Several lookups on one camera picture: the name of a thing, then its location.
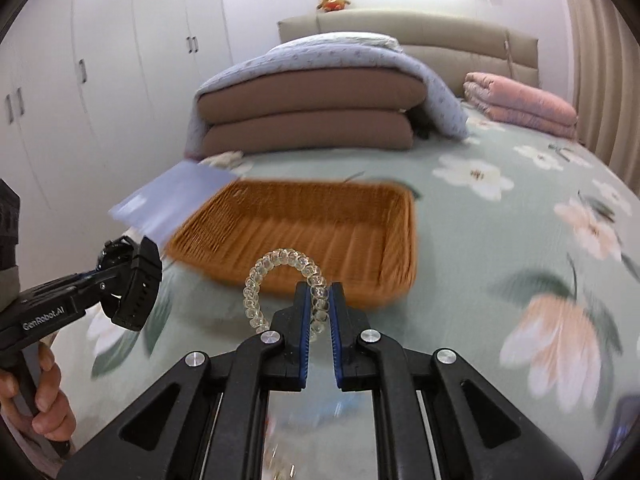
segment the folded comforter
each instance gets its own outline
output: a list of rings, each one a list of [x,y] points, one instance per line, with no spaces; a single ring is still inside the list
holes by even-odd
[[[282,48],[264,56],[237,64],[217,74],[196,92],[188,127],[186,154],[202,156],[202,140],[213,126],[198,113],[197,103],[201,95],[258,77],[293,70],[319,68],[393,68],[414,76],[427,87],[427,97],[422,108],[437,130],[448,137],[464,139],[468,136],[466,114],[460,102],[444,81],[429,67],[417,59],[384,48],[359,44],[321,44]]]
[[[557,95],[495,74],[471,72],[465,78],[465,96],[471,95],[488,105],[526,112],[547,121],[575,126],[578,115]]]
[[[405,114],[392,110],[314,110],[258,117],[212,127],[202,141],[205,155],[307,148],[410,150],[414,131]]]
[[[564,126],[564,124],[549,121],[542,117],[529,114],[528,112],[521,112],[520,110],[514,110],[513,108],[505,108],[503,106],[486,103],[476,98],[473,94],[467,92],[466,88],[465,98],[492,121],[516,124],[516,126],[531,128],[532,130],[545,132],[547,134],[555,135],[556,137],[564,137],[565,139],[575,140],[577,137],[575,126]]]

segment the curtain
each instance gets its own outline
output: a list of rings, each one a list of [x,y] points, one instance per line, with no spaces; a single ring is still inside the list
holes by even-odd
[[[640,194],[640,46],[611,0],[567,0],[581,142]]]

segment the brown woven basket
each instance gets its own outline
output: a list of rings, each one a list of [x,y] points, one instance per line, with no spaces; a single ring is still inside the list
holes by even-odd
[[[293,248],[349,304],[381,306],[415,281],[414,198],[396,184],[243,180],[226,186],[174,235],[166,252],[219,282],[242,285],[268,251]],[[270,272],[261,292],[293,296],[292,267]]]

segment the beige headboard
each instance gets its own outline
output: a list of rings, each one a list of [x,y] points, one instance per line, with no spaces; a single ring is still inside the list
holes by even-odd
[[[379,32],[436,71],[457,96],[468,72],[491,72],[538,86],[538,40],[470,18],[390,9],[351,9],[278,22],[280,41],[323,32]]]

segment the finger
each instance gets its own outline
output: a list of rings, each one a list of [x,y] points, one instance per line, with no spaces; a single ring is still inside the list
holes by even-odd
[[[13,374],[0,370],[0,397],[11,399],[18,394],[20,387]]]
[[[60,392],[47,413],[39,413],[33,418],[31,423],[33,430],[40,435],[51,433],[60,427],[70,412],[69,400],[63,392]]]
[[[40,384],[36,391],[36,406],[41,412],[47,413],[56,400],[60,392],[60,381],[62,380],[62,373],[58,365],[53,365],[53,368],[48,372],[43,372],[40,376]]]
[[[31,427],[31,418],[21,414],[11,399],[0,397],[0,404],[2,405],[2,410],[6,418],[14,425],[14,428],[23,433],[27,433]]]
[[[56,358],[49,348],[44,343],[40,343],[38,345],[38,359],[40,361],[40,368],[42,368],[43,372],[48,372],[53,368],[53,365],[56,363]]]
[[[65,420],[62,421],[62,424],[60,424],[56,430],[47,433],[45,437],[56,442],[64,442],[65,440],[69,440],[71,438],[75,430],[76,418],[74,414],[69,411],[69,413],[65,417]]]

